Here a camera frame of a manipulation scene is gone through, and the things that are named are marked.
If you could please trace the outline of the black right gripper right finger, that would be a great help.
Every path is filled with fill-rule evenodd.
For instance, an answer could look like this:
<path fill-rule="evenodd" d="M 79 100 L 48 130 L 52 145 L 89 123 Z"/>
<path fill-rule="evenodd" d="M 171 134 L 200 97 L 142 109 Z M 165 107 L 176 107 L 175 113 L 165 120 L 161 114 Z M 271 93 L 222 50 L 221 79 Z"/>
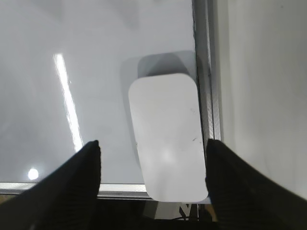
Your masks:
<path fill-rule="evenodd" d="M 221 230 L 305 230 L 307 201 L 254 169 L 223 142 L 207 141 L 206 186 Z"/>

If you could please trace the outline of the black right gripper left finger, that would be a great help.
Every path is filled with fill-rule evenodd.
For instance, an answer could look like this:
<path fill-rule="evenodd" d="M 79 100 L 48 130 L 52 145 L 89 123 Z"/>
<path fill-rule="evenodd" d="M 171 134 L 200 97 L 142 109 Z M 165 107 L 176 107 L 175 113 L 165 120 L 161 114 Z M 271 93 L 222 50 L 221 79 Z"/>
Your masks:
<path fill-rule="evenodd" d="M 2 230 L 87 230 L 101 181 L 101 149 L 88 142 L 31 189 L 0 206 Z"/>

